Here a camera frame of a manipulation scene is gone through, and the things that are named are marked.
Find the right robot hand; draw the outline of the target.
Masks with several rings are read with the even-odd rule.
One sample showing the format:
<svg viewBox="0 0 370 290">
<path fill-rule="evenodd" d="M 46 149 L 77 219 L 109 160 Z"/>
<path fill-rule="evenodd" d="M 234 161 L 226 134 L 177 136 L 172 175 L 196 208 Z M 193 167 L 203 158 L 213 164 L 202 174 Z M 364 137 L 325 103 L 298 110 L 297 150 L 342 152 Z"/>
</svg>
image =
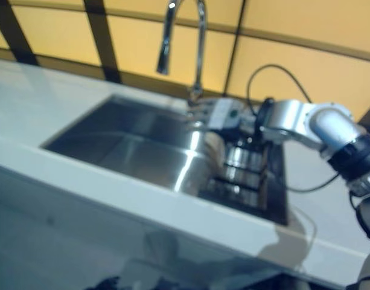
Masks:
<svg viewBox="0 0 370 290">
<path fill-rule="evenodd" d="M 255 115 L 242 100 L 234 98 L 201 98 L 187 109 L 185 124 L 198 131 L 220 135 L 255 133 Z"/>
</svg>

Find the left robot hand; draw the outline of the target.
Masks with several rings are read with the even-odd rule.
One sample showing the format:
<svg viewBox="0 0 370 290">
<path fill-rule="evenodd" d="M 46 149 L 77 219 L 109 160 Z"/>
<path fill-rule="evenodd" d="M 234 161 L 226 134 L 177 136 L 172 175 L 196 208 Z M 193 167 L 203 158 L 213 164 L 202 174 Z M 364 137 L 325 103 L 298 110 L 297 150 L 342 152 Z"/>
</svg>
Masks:
<svg viewBox="0 0 370 290">
<path fill-rule="evenodd" d="M 94 290 L 118 290 L 120 282 L 120 276 L 113 276 L 103 279 L 98 282 L 93 289 Z"/>
</svg>

